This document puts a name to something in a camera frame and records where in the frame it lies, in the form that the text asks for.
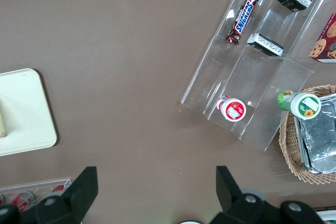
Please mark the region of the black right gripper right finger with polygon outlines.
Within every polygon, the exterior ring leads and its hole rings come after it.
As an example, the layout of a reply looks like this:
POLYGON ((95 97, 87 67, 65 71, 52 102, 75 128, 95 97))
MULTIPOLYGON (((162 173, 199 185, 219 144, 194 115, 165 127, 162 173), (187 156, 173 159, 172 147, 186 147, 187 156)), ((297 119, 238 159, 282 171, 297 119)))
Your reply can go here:
POLYGON ((242 192, 226 166, 216 167, 216 193, 222 211, 211 223, 280 223, 280 210, 254 191, 242 192))

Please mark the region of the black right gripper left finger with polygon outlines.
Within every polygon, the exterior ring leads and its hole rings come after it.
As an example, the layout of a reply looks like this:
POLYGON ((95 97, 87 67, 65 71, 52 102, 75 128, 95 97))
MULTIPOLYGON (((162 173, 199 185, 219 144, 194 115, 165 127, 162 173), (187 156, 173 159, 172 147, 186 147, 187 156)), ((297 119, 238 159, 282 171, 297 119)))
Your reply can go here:
POLYGON ((22 223, 81 223, 98 194, 97 168, 86 167, 61 193, 50 193, 22 213, 22 223))

